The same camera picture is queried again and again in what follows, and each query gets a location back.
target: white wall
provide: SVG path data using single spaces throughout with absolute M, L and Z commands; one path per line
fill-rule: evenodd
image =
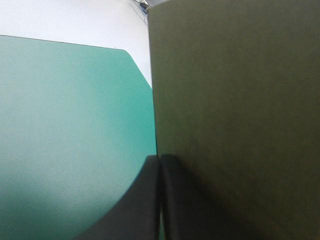
M 0 0 L 0 35 L 123 49 L 151 85 L 148 27 L 129 1 Z

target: black curved edge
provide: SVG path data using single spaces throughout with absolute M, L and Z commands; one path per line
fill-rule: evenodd
M 159 216 L 160 162 L 148 156 L 117 204 L 74 240 L 157 240 Z
M 160 165 L 166 240 L 258 239 L 240 228 L 219 204 L 203 194 L 175 156 L 162 155 Z

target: teal surface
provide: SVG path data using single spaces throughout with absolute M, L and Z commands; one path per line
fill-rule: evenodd
M 123 50 L 0 36 L 0 239 L 66 240 L 156 153 L 152 89 Z

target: black strip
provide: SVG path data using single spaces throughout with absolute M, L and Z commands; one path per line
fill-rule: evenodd
M 160 160 L 166 240 L 248 240 L 249 237 L 212 199 L 202 194 L 172 155 Z

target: green board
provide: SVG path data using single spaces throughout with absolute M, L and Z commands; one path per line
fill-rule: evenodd
M 320 240 L 320 2 L 170 0 L 148 27 L 158 154 L 265 239 Z
M 0 239 L 84 231 L 156 153 L 154 132 L 125 51 L 0 36 Z

